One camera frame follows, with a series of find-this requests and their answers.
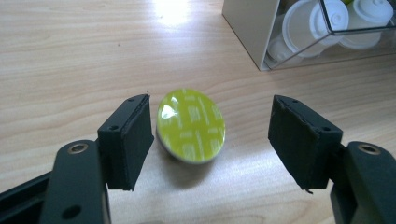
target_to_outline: wooden table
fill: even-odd
[[[226,141],[207,166],[154,141],[134,192],[111,190],[113,223],[334,223],[330,189],[300,190],[272,149],[274,94],[306,103],[396,156],[396,55],[260,72],[221,0],[1,1],[0,191],[51,170],[57,150],[130,96],[193,88],[219,106]]]

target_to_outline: plastic container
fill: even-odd
[[[394,54],[395,3],[344,2],[300,0],[290,8],[280,7],[264,63],[274,69]]]
[[[345,4],[340,0],[325,0],[324,2],[331,27],[334,30],[346,29],[349,16]],[[305,58],[319,55],[327,47],[337,44],[342,38],[332,36],[323,39],[329,32],[319,2],[309,0],[301,0],[291,6],[283,20],[282,33],[289,49],[294,53],[304,50],[299,53],[299,56]]]
[[[348,29],[381,27],[393,16],[392,5],[386,0],[355,0],[347,6]],[[341,45],[349,49],[368,49],[378,44],[381,33],[346,35]]]

